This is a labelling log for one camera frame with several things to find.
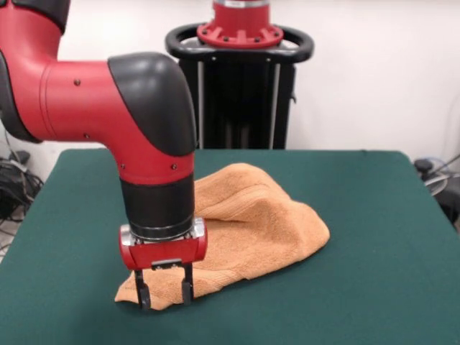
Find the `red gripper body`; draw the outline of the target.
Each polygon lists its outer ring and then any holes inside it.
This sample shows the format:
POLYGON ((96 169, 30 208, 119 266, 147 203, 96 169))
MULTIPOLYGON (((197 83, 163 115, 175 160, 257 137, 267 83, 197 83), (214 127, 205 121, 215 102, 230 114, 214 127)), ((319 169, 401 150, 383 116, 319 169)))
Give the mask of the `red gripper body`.
POLYGON ((202 261, 206 255, 206 225, 194 225, 190 237, 172 241, 136 243, 129 225, 119 229, 119 249, 129 270, 144 270, 166 264, 180 265, 202 261))

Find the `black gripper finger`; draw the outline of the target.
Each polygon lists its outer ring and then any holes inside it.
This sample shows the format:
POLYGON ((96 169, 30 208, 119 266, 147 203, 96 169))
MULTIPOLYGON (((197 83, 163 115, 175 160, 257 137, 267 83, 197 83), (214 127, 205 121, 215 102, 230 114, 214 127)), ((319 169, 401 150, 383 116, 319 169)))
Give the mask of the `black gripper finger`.
POLYGON ((135 279, 139 307, 142 310, 149 310, 151 307, 150 291, 149 291, 147 284, 144 282, 143 271, 135 270, 134 279, 135 279))
POLYGON ((194 300, 193 265, 183 264, 184 278, 181 283, 183 303, 190 305, 194 300))

